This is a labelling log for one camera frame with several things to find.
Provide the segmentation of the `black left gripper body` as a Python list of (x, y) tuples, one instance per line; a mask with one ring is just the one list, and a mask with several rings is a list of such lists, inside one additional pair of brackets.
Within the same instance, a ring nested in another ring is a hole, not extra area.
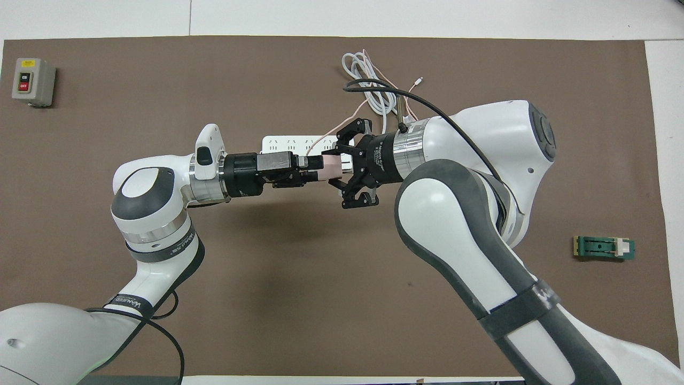
[(229, 197), (259, 196), (266, 183), (271, 183), (274, 188), (305, 185), (297, 156), (291, 151), (225, 156), (224, 185)]

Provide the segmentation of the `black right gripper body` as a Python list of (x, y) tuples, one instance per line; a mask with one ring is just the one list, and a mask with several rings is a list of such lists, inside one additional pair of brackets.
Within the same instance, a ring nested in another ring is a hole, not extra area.
[(400, 182), (393, 152), (395, 135), (364, 135), (359, 142), (359, 148), (366, 152), (369, 173), (378, 185)]

